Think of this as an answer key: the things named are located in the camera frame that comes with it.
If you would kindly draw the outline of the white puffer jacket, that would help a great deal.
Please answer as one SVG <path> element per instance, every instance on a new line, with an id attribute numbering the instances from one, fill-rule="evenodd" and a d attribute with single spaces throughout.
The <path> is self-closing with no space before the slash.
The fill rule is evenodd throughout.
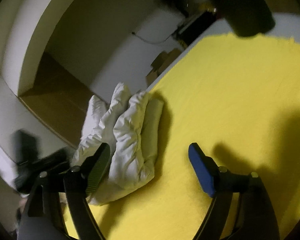
<path id="1" fill-rule="evenodd" d="M 90 98 L 71 165 L 91 163 L 103 143 L 109 151 L 100 156 L 89 173 L 88 203 L 116 201 L 154 178 L 163 108 L 163 100 L 147 91 L 131 94 L 124 83 L 117 84 L 109 105 L 96 95 Z"/>

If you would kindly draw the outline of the wooden wardrobe door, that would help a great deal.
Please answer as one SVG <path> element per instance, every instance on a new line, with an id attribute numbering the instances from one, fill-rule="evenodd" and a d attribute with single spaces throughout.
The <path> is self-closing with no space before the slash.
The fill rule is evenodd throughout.
<path id="1" fill-rule="evenodd" d="M 57 137 L 76 148 L 90 98 L 95 95 L 50 54 L 40 60 L 33 87 L 19 99 Z"/>

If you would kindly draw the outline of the yellow towel mat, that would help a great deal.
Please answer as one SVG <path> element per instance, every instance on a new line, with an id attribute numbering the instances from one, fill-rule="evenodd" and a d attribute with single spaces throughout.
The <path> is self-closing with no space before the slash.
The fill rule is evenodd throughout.
<path id="1" fill-rule="evenodd" d="M 281 237 L 300 219 L 300 42 L 208 36 L 148 92 L 164 101 L 155 176 L 104 205 L 90 204 L 106 239 L 191 239 L 211 199 L 188 158 L 197 143 L 219 166 L 257 172 Z"/>

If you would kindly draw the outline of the cardboard boxes on floor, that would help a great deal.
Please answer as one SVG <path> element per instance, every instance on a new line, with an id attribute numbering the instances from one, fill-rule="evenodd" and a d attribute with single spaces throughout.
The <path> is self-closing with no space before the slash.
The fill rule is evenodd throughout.
<path id="1" fill-rule="evenodd" d="M 170 52 L 162 51 L 151 63 L 151 71 L 146 75 L 147 86 L 149 87 L 181 53 L 182 51 L 178 48 L 174 48 Z"/>

